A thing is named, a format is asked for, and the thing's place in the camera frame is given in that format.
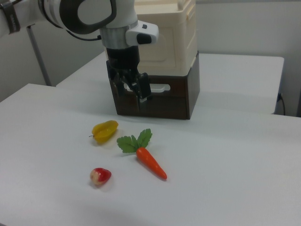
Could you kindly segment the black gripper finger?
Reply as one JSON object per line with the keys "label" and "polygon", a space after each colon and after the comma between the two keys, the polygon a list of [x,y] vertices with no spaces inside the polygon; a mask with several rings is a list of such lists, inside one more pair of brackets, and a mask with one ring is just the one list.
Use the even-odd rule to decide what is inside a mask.
{"label": "black gripper finger", "polygon": [[118,96],[123,96],[125,93],[124,84],[123,84],[120,74],[117,71],[112,70],[111,80],[113,81],[114,86],[116,87]]}
{"label": "black gripper finger", "polygon": [[135,73],[130,88],[137,98],[138,110],[144,108],[144,102],[151,96],[151,87],[147,73]]}

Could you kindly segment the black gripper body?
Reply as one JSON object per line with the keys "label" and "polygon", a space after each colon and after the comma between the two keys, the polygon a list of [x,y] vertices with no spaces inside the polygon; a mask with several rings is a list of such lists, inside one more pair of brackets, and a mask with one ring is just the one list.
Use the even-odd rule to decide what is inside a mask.
{"label": "black gripper body", "polygon": [[122,79],[133,83],[139,77],[138,64],[140,62],[139,48],[131,46],[124,49],[107,48],[107,69],[111,80]]}

